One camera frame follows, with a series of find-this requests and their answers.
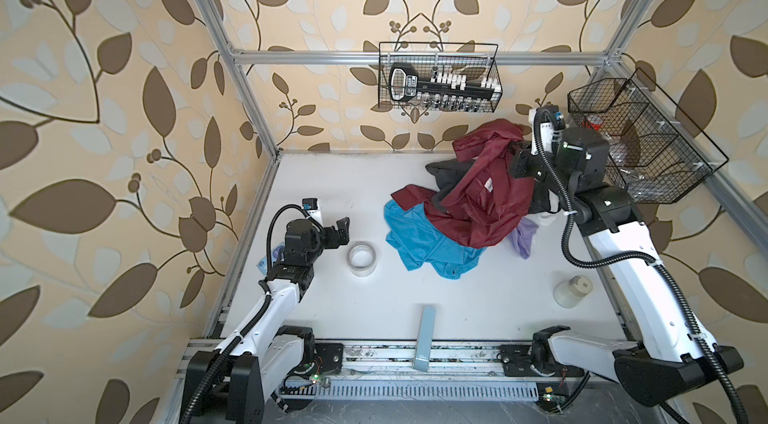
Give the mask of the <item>maroon cloth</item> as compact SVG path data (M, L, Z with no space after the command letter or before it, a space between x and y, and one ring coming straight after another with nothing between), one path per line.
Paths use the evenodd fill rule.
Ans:
M427 219L444 235L472 248L485 248L506 238L529 213L534 192L531 177L513 178L509 166L524 136L506 119L486 122L454 141L458 161L472 168L443 200L447 212L431 202L438 190L409 184L392 194L403 210L424 206Z

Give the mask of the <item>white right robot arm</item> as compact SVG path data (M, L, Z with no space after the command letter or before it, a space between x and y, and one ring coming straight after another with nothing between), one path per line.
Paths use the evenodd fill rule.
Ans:
M607 141L594 129L534 123L527 175L556 193L566 218L565 259L581 269L608 269L640 336L607 339L556 325L536 332L529 367L541 376L578 368L619 383L639 404L668 410L669 400L717 382L738 422L747 412L730 374L739 352L706 330L655 249L649 226L629 194L603 182Z

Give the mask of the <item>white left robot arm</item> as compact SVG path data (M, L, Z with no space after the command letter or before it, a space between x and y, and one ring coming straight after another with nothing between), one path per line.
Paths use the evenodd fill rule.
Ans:
M285 320L301 302L325 250L347 245L350 219L334 226L310 214L286 226L283 253L267 262L263 295L214 349L196 352L185 371L181 423L260 423L283 381L317 363L314 333Z

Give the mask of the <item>white cloth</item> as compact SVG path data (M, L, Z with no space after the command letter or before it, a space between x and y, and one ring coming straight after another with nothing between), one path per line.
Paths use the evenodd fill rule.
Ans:
M541 212L536 214L529 214L526 216L526 218L539 228L542 228L552 226L558 220L558 218L560 218L560 213Z

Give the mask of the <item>teal blue cloth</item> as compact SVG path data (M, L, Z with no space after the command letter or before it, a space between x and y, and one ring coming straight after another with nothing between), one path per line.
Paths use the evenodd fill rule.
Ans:
M422 204L403 210L392 199L385 204L383 215L389 226L386 242L408 271L428 264L440 277L458 280L479 264L485 251L448 238L427 219Z

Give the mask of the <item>purple cloth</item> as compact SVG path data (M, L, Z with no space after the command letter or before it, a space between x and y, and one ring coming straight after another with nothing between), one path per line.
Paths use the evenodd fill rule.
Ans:
M513 250L522 258L531 256L534 237L538 232L537 223L527 217L522 218L518 226L507 236Z

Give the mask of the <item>clear tape roll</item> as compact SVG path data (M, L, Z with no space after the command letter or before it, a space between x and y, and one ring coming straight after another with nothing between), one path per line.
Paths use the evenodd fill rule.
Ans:
M351 244L347 252L347 265L350 272L357 277L371 275L377 266L374 247L367 242Z

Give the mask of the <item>dark grey denim jeans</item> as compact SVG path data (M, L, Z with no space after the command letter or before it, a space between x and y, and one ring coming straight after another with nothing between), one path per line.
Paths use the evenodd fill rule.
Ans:
M425 166L426 171L435 178L438 187L438 192L431 198L431 202L440 212L447 212L443 205L443 200L454 190L462 178L466 176L466 173L472 168L473 164L473 160L458 161L457 159L448 159L428 163Z

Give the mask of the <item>white plastic jar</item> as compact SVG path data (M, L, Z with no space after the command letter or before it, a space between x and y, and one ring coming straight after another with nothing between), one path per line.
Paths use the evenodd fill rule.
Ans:
M593 291L592 281L585 275L575 275L560 282L553 290L555 302L563 308L574 308Z

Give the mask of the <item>light blue flat bar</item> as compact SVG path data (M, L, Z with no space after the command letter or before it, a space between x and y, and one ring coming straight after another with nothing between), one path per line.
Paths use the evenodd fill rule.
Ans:
M433 305L423 306L413 359L413 369L418 372L429 370L436 314Z

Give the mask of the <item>black socket tool set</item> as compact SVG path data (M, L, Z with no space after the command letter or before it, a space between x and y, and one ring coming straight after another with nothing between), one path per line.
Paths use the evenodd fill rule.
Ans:
M410 102L427 98L455 98L456 100L480 100L495 102L502 96L502 86L495 78L482 78L479 84L468 80L464 74L432 72L424 78L416 68L405 62L393 64L384 82L390 100Z

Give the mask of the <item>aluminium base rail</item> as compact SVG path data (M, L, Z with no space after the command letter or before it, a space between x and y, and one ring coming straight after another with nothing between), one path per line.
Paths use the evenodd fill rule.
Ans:
M584 371L562 366L550 375L531 367L528 341L435 340L426 367L416 366L414 340L317 339L298 374L278 381L286 401L530 402L564 398Z

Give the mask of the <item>aluminium frame post left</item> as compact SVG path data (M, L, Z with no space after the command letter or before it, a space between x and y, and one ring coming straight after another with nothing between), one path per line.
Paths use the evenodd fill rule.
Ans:
M262 139L265 152L272 161L278 161L280 151L270 132L267 120L258 106L258 101L256 96L254 96L247 76L235 60L234 47L228 40L222 19L218 16L214 0L194 0L194 2L200 11L204 24L206 24L208 34L210 34L216 50L222 56L224 68L230 74L234 86L241 96L246 114Z

